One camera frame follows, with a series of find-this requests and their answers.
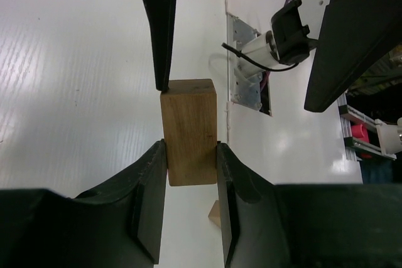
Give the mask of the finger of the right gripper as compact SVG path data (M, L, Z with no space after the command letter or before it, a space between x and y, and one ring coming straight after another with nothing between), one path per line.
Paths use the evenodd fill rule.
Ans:
M401 43L401 0L330 0L304 108L324 112L368 68Z
M167 91L177 0L143 0L149 21L156 89Z

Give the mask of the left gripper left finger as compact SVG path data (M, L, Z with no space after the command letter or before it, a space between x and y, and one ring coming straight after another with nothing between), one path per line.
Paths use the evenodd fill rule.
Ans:
M153 267L166 191L164 141L105 182L67 198L1 191L2 267Z

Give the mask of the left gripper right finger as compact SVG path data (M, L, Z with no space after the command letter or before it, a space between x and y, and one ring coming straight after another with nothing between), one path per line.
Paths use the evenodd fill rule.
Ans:
M274 185L217 146L226 267L400 267L401 186Z

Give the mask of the long wood block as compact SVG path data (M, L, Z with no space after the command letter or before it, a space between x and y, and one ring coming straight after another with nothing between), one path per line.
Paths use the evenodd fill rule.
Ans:
M217 182L217 93L211 79L171 80L160 95L170 186Z

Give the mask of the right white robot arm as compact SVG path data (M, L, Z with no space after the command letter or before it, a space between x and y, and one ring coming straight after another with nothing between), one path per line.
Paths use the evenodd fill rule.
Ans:
M177 0L143 0L156 89L167 92ZM285 70L315 52L304 108L323 112L401 43L401 0L292 0L271 18L264 42Z

